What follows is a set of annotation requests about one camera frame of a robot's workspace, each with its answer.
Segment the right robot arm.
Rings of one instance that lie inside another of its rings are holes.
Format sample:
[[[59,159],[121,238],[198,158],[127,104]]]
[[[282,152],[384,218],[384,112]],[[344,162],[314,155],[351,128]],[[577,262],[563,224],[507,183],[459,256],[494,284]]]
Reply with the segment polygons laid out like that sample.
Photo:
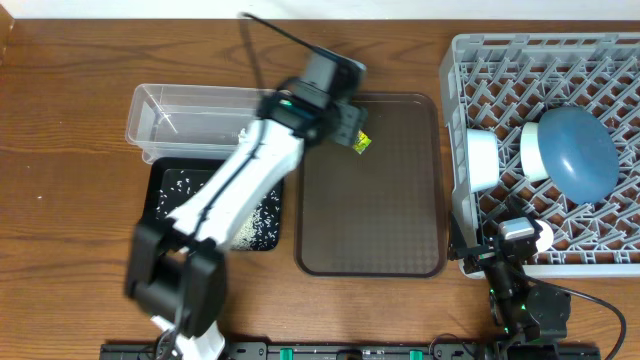
[[[525,278],[523,262],[548,248],[545,228],[526,214],[521,202],[507,201],[509,218],[482,245],[467,245],[461,226],[450,216],[450,260],[460,260],[466,273],[482,272],[490,287],[491,310],[498,325],[520,344],[550,343],[568,335],[571,296]]]

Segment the mint green bowl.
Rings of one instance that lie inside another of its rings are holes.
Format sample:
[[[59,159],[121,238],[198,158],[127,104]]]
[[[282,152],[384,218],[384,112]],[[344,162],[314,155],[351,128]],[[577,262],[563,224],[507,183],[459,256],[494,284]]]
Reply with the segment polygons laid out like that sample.
[[[523,126],[519,154],[524,176],[530,182],[545,180],[549,177],[538,144],[538,123],[527,122]]]

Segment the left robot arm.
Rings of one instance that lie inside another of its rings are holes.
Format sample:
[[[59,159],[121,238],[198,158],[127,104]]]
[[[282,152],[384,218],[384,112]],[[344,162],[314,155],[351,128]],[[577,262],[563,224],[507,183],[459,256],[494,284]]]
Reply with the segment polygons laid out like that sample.
[[[312,47],[304,74],[261,96],[246,137],[200,190],[164,219],[135,225],[124,292],[164,324],[155,358],[221,355],[230,241],[308,148],[356,144],[367,113],[352,98],[365,74],[364,64]]]

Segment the blue plate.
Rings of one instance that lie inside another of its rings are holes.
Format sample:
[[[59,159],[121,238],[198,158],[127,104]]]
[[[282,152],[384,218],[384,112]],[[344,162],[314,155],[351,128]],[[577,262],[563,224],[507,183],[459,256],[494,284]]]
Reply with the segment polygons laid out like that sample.
[[[571,106],[545,112],[538,147],[555,187],[573,203],[596,203],[614,190],[618,153],[607,128],[590,112]]]

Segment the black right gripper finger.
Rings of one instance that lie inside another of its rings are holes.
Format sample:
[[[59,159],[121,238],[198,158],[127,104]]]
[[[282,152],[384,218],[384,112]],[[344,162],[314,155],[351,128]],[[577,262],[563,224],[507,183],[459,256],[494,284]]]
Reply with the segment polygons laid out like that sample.
[[[507,197],[507,210],[509,219],[525,218],[528,222],[532,221],[532,217],[525,212],[525,207],[528,205],[526,201],[519,198],[516,195],[509,195]]]
[[[464,239],[462,230],[456,220],[455,215],[449,213],[450,232],[447,247],[447,258],[449,260],[464,259],[469,254],[467,243]]]

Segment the yellow green snack wrapper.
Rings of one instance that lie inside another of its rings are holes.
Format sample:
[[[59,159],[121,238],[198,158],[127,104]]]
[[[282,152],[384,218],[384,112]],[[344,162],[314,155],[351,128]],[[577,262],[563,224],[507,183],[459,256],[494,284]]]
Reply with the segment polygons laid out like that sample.
[[[358,154],[362,154],[370,144],[371,144],[371,139],[362,130],[359,130],[356,136],[356,140],[352,145],[352,148]]]

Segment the pink cup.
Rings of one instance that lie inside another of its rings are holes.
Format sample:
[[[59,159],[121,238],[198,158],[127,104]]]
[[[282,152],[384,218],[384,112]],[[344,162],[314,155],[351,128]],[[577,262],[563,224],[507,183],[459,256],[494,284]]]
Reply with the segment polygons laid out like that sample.
[[[542,220],[537,220],[536,223],[542,228],[539,233],[539,238],[536,241],[536,248],[538,253],[547,251],[554,241],[554,232],[551,226]]]

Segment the light blue rice bowl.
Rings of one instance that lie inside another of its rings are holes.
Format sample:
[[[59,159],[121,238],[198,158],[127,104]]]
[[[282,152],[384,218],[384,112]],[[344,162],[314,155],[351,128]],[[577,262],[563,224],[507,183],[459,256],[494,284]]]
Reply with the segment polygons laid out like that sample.
[[[467,165],[471,193],[484,191],[498,184],[498,139],[493,132],[467,130]]]

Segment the white tissue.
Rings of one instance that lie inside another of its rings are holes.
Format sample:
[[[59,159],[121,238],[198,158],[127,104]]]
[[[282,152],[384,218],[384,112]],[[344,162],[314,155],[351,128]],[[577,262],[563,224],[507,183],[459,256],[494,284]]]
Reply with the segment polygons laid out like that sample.
[[[240,142],[243,142],[243,141],[246,139],[246,137],[247,137],[246,130],[245,130],[245,129],[242,129],[242,130],[240,131],[240,133],[238,134],[238,139],[239,139],[239,141],[240,141]]]

